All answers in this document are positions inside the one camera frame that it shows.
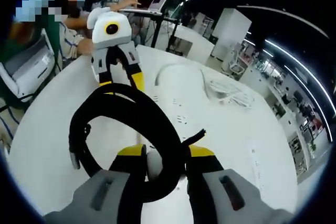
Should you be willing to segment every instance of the white cable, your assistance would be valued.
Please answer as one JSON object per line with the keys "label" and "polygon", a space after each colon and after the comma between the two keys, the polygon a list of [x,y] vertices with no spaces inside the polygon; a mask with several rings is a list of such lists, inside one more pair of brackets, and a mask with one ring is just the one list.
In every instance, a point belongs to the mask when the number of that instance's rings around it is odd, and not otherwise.
{"label": "white cable", "polygon": [[237,105],[250,109],[254,98],[244,93],[241,89],[232,84],[223,84],[216,81],[210,81],[209,87],[223,97],[218,98],[219,102],[232,101]]}

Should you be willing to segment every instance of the ceiling light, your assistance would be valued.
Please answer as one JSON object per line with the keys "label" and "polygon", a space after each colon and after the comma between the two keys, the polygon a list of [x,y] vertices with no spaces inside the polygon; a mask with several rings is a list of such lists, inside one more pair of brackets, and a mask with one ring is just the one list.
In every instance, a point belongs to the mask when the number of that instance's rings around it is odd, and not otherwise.
{"label": "ceiling light", "polygon": [[278,10],[278,9],[274,9],[274,8],[269,8],[269,7],[263,7],[263,6],[246,6],[246,5],[237,5],[237,7],[240,8],[253,8],[253,9],[261,9],[261,10],[270,10],[271,12],[276,12],[276,13],[281,13],[287,16],[290,16],[292,18],[295,18],[301,22],[306,23],[308,26],[311,26],[312,28],[314,28],[315,30],[317,30],[318,32],[320,32],[321,34],[323,34],[324,36],[326,36],[329,39],[329,36],[318,26],[314,25],[312,22],[309,22],[307,20],[305,20],[304,18],[301,18],[297,15],[294,15],[292,13],[288,13],[288,12],[284,12],[282,10]]}
{"label": "ceiling light", "polygon": [[252,43],[251,41],[247,40],[247,39],[244,39],[244,41],[250,43],[251,45],[255,46],[256,44]]}
{"label": "ceiling light", "polygon": [[321,115],[324,119],[324,121],[326,122],[326,126],[327,126],[327,129],[328,129],[328,132],[329,132],[329,136],[330,136],[330,141],[332,141],[332,135],[331,135],[331,131],[330,131],[330,128],[329,128],[329,124],[327,122],[327,119],[326,117],[324,116],[323,114],[323,111],[321,109],[321,106],[318,104],[317,100],[315,99],[315,97],[313,96],[313,94],[310,92],[310,90],[306,87],[306,85],[304,84],[304,82],[292,71],[290,70],[287,66],[285,66],[285,68],[287,68],[287,70],[301,83],[301,85],[306,89],[306,91],[310,94],[310,96],[313,98],[314,102],[316,103],[317,107],[319,108],[319,110],[321,111]]}
{"label": "ceiling light", "polygon": [[313,73],[305,66],[303,65],[300,61],[298,61],[297,58],[295,58],[293,55],[291,55],[289,52],[285,51],[284,49],[282,49],[281,47],[279,47],[278,45],[275,45],[273,42],[269,41],[269,40],[265,40],[267,43],[269,43],[270,45],[274,46],[275,48],[278,48],[280,51],[284,52],[285,54],[287,54],[291,59],[293,59],[297,64],[299,64],[301,67],[304,68],[305,71],[308,72],[308,74],[310,76],[313,77],[313,79],[315,80],[315,82],[320,86],[320,88],[322,89],[323,93],[325,94],[325,96],[327,97],[328,101],[330,102],[332,109],[334,110],[334,114],[336,114],[336,108],[331,100],[331,98],[329,97],[326,89],[324,88],[324,86],[320,83],[320,81],[313,75]]}
{"label": "ceiling light", "polygon": [[263,52],[267,53],[268,55],[270,55],[272,58],[274,57],[274,55],[272,55],[270,52],[266,51],[263,49]]}

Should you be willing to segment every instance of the ceiling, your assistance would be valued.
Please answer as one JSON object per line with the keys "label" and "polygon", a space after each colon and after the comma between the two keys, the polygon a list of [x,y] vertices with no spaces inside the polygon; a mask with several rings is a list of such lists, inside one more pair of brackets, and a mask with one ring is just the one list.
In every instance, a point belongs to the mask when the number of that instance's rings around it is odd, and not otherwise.
{"label": "ceiling", "polygon": [[[148,6],[151,0],[140,2]],[[306,65],[332,93],[332,80],[336,79],[336,57],[333,56],[332,48],[332,41],[335,39],[335,21],[332,17],[334,13],[330,8],[332,3],[333,0],[190,0],[185,8],[202,12],[214,20],[218,19],[223,8],[237,8],[252,21],[249,40],[275,55],[274,61],[279,66],[288,65],[294,68],[296,65],[288,56],[264,41],[270,39],[285,48]],[[269,10],[238,8],[238,5],[270,7],[292,13],[319,27],[329,38],[293,17]],[[318,90],[312,83],[308,85]]]}

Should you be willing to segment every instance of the white wall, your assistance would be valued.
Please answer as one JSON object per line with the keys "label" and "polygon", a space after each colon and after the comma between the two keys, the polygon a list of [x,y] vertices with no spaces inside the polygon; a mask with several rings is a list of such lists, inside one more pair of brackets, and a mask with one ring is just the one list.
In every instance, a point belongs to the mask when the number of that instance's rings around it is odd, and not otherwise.
{"label": "white wall", "polygon": [[198,13],[195,17],[196,24],[193,27],[193,30],[196,31],[197,33],[200,33],[204,18],[205,18],[205,14],[203,13]]}
{"label": "white wall", "polygon": [[214,33],[218,34],[218,41],[212,52],[212,55],[220,60],[224,60],[237,43],[243,42],[252,23],[236,9],[226,8],[222,16],[223,20],[219,20],[215,27]]}
{"label": "white wall", "polygon": [[221,31],[225,27],[225,24],[228,23],[228,21],[230,19],[230,16],[232,15],[232,13],[233,13],[233,9],[232,8],[223,9],[222,14],[219,17],[218,22],[216,24],[216,27],[215,27],[215,29],[214,29],[214,31],[212,33],[212,36],[215,36],[217,38],[219,37],[219,35],[221,34]]}

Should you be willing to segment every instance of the sticker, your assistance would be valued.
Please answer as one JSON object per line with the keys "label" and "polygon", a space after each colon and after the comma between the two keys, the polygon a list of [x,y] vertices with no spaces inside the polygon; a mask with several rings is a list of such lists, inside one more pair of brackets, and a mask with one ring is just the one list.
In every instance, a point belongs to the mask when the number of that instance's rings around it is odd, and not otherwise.
{"label": "sticker", "polygon": [[48,65],[50,62],[50,58],[48,55],[44,55],[42,58],[42,61],[44,62],[45,65]]}
{"label": "sticker", "polygon": [[255,186],[259,189],[260,191],[260,197],[262,200],[266,199],[266,195],[265,195],[265,191],[264,191],[264,187],[265,187],[265,183],[264,183],[264,177],[262,174],[262,165],[260,160],[258,160],[258,149],[255,146],[255,143],[252,143],[251,145],[251,149],[250,149],[250,155],[252,158],[252,167],[253,167],[253,173],[254,173],[254,177],[255,177]]}

